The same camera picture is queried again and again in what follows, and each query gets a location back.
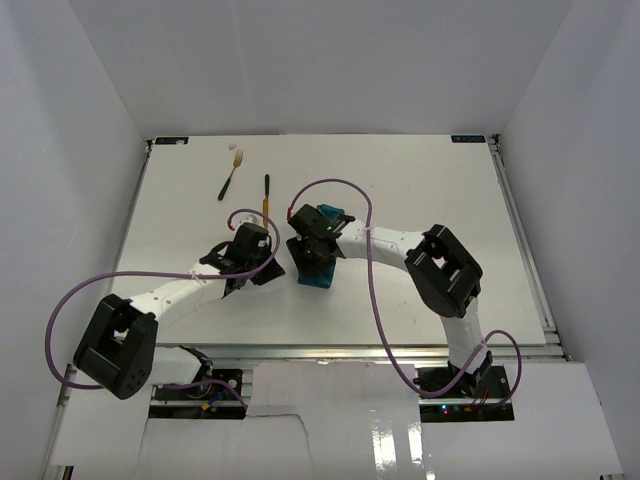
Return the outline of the teal cloth napkin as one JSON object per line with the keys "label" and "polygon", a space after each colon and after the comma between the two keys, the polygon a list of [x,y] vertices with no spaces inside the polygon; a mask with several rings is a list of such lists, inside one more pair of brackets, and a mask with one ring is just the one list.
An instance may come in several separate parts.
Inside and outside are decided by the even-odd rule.
{"label": "teal cloth napkin", "polygon": [[[335,221],[340,215],[345,213],[343,209],[336,208],[328,204],[319,204],[316,209],[329,221]],[[298,283],[316,288],[329,289],[333,282],[335,266],[336,260],[333,259],[321,272],[309,275],[300,274],[298,276]]]}

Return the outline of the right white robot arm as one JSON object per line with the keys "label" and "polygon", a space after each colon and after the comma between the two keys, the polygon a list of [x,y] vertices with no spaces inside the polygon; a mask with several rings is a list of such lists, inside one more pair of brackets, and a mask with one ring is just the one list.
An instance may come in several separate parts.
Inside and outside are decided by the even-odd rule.
{"label": "right white robot arm", "polygon": [[295,236],[286,245],[298,282],[328,288],[339,259],[363,259],[409,274],[423,301],[441,319],[447,340],[448,368],[455,387],[474,394],[492,365],[477,313],[483,271],[445,226],[426,232],[371,227],[351,215],[328,216],[303,205],[287,215]]}

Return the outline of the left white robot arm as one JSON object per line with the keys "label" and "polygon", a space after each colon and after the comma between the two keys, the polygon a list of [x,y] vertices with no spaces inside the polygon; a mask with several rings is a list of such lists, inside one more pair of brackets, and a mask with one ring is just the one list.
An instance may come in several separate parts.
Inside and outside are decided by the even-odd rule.
{"label": "left white robot arm", "polygon": [[158,336],[247,282],[260,286],[283,274],[273,258],[268,230],[242,223],[232,241],[201,257],[185,278],[131,298],[109,294],[101,299],[74,353],[73,365],[121,400],[147,384],[201,382],[207,357],[191,347],[160,347]]}

